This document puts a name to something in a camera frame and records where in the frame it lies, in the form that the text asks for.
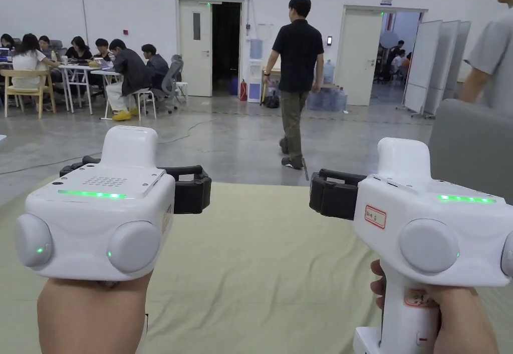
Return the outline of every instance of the red fire extinguisher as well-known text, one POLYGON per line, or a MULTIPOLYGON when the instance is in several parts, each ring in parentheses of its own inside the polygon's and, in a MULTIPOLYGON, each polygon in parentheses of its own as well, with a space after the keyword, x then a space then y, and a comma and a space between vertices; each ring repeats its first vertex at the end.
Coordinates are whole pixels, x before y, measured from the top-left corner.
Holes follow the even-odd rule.
POLYGON ((245 102, 248 100, 248 84, 242 79, 240 84, 240 101, 245 102))

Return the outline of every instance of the olive pants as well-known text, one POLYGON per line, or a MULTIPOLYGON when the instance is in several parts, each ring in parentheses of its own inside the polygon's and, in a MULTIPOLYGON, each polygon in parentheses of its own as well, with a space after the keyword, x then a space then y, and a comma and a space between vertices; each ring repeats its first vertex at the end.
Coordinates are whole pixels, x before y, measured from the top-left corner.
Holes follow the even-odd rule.
POLYGON ((303 154, 301 152, 301 112, 306 103, 308 92, 288 93, 282 91, 282 121, 283 131, 289 150, 289 155, 293 161, 301 161, 303 154))

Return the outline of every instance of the beige cloth mat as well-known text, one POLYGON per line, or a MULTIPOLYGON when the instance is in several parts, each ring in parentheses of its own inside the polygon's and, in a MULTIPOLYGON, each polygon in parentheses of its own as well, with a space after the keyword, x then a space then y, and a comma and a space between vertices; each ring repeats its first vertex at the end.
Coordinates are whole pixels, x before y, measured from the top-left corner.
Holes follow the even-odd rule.
MULTIPOLYGON (((308 195, 307 187, 214 183, 204 213, 176 216, 150 283, 143 354, 352 353, 355 328, 381 320, 369 290, 375 255, 349 222, 310 209, 308 195)), ((21 266, 14 244, 25 196, 0 208, 6 354, 39 352, 45 280, 21 266)), ((483 293, 509 353, 512 288, 483 293)))

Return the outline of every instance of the electric cable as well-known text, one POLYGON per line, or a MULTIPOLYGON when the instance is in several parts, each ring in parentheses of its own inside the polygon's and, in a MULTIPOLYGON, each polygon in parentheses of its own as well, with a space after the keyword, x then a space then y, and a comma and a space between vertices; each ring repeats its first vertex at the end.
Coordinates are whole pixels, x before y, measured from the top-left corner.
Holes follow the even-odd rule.
MULTIPOLYGON (((173 139, 173 140, 170 140, 170 141, 166 141, 166 142, 158 142, 157 144, 171 144, 171 143, 174 143, 174 142, 177 142, 178 140, 181 140, 181 139, 185 139, 185 138, 188 138, 191 136, 190 134, 190 131, 191 129, 193 129, 194 127, 200 125, 200 124, 203 124, 203 123, 210 123, 210 122, 213 122, 215 119, 211 119, 211 120, 206 120, 206 121, 203 121, 203 122, 198 122, 196 124, 194 124, 193 126, 189 127, 189 129, 187 130, 187 134, 184 135, 183 137, 179 137, 179 138, 176 138, 176 139, 173 139)), ((92 157, 93 155, 100 155, 102 154, 101 152, 99 153, 93 153, 93 154, 87 154, 88 156, 92 157)), ((5 171, 3 173, 0 173, 0 176, 1 175, 8 175, 8 174, 14 174, 14 173, 19 173, 21 171, 26 171, 26 170, 31 170, 33 168, 39 168, 39 167, 48 167, 48 166, 53 166, 53 165, 56 165, 56 164, 60 164, 60 163, 64 163, 64 162, 69 162, 71 160, 76 160, 76 159, 82 159, 84 156, 81 156, 81 157, 77 157, 77 158, 69 158, 69 159, 65 159, 65 160, 60 160, 58 162, 52 162, 52 163, 47 163, 47 164, 38 164, 36 166, 30 166, 30 167, 24 167, 24 168, 20 168, 18 170, 13 170, 13 171, 5 171)))

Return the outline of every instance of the red label sticker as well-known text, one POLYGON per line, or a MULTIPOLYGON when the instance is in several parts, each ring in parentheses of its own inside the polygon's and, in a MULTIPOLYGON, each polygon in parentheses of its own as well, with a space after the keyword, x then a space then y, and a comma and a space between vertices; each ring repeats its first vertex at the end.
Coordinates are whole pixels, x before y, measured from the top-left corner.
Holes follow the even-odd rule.
POLYGON ((367 205, 365 206, 365 220, 384 230, 386 225, 386 212, 367 205))

